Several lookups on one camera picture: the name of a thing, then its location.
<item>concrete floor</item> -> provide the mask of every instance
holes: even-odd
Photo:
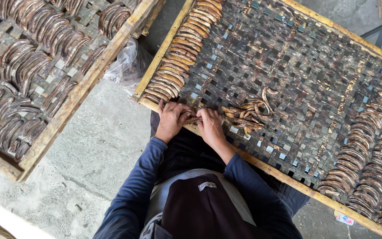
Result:
[[[150,35],[157,51],[184,0],[167,0]],[[299,0],[361,35],[382,24],[377,0]],[[26,182],[0,173],[0,205],[55,238],[91,238],[149,139],[150,111],[128,101],[121,87],[101,81],[89,94]],[[311,199],[293,218],[304,238],[381,238]]]

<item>hand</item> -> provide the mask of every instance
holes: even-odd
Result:
[[[209,108],[203,108],[197,112],[197,117],[203,119],[203,122],[198,123],[198,130],[204,142],[214,149],[227,165],[235,155],[235,150],[225,139],[222,118],[219,113]]]
[[[184,104],[169,102],[163,108],[163,100],[159,102],[160,123],[154,138],[160,139],[165,144],[179,133],[185,119],[191,115],[191,108]]]

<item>apron label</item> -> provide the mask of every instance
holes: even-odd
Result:
[[[203,191],[203,189],[204,189],[205,187],[216,187],[216,183],[213,183],[213,182],[204,182],[204,183],[202,183],[202,184],[200,184],[200,185],[198,186],[198,189],[199,189],[200,192],[201,192],[201,191]]]

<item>plastic bag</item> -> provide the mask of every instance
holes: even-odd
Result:
[[[117,60],[110,64],[103,79],[118,83],[130,97],[152,60],[153,56],[139,46],[135,38],[131,37],[120,51]]]

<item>sleeve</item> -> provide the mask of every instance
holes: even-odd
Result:
[[[151,138],[119,193],[107,209],[93,239],[139,238],[156,182],[157,170],[167,145]]]
[[[240,155],[232,157],[223,174],[243,196],[258,227],[267,231],[273,239],[302,238],[285,204]]]

